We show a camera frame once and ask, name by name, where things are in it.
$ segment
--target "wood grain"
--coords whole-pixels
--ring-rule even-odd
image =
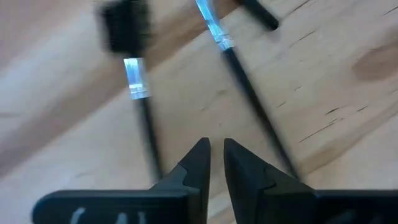
[[[165,165],[171,169],[210,137],[210,223],[232,223],[224,138],[283,167],[194,2],[151,3],[157,35],[147,65]],[[235,3],[222,0],[218,8],[307,183],[396,188],[398,1],[261,3],[281,18],[276,32],[264,32]],[[0,17],[8,18],[0,20],[7,31],[0,40],[2,217],[28,223],[34,202],[53,190],[149,187],[135,106],[120,59],[102,49],[97,5],[0,4]],[[26,29],[13,30],[13,17]]]

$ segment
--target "light wooden table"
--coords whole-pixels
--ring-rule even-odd
[[[282,20],[264,32],[220,1],[222,23],[306,183],[398,186],[398,1],[261,1]],[[205,31],[193,1],[151,1],[147,63],[165,166],[212,145],[210,223],[232,223],[223,139],[283,169]],[[152,181],[120,59],[101,49],[85,1],[0,2],[0,208],[28,223],[58,189],[143,189]]]

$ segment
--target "wooden surface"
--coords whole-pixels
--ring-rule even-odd
[[[261,1],[273,33],[218,1],[222,22],[306,183],[394,189],[398,179],[396,0]],[[58,189],[143,189],[152,181],[123,65],[101,49],[85,1],[0,2],[0,208],[28,223]],[[223,139],[283,169],[193,1],[151,1],[147,52],[162,157],[171,169],[211,139],[210,223],[232,223]]]

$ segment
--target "black brush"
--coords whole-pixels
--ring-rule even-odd
[[[164,176],[160,163],[159,147],[150,107],[150,95],[145,80],[144,51],[149,38],[149,7],[145,0],[122,0],[101,8],[105,43],[112,53],[124,56],[124,66],[129,81],[130,96],[141,106],[142,126],[147,138],[147,148],[153,162],[157,180]]]

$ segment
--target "black plastic handle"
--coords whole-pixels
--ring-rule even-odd
[[[271,141],[274,143],[274,146],[279,156],[282,158],[290,174],[292,174],[292,176],[295,177],[296,179],[300,180],[299,174],[295,166],[293,165],[293,162],[290,160],[289,155],[287,154],[285,148],[283,147],[272,123],[268,118],[265,109],[261,105],[261,102],[256,92],[254,91],[254,88],[251,85],[249,78],[246,75],[246,72],[244,71],[241,63],[239,62],[233,48],[225,50],[223,54],[232,72],[234,73],[235,79],[238,81],[239,85],[243,89],[243,92],[246,95],[246,98],[248,99],[252,109],[259,118],[262,128],[264,129],[264,132],[269,135]]]
[[[257,0],[235,0],[242,4],[250,14],[261,22],[267,29],[276,30],[279,27],[279,21]]]
[[[42,197],[35,224],[207,223],[211,148],[201,138],[148,190],[62,190]]]
[[[396,190],[315,190],[233,139],[224,167],[237,224],[398,223]]]

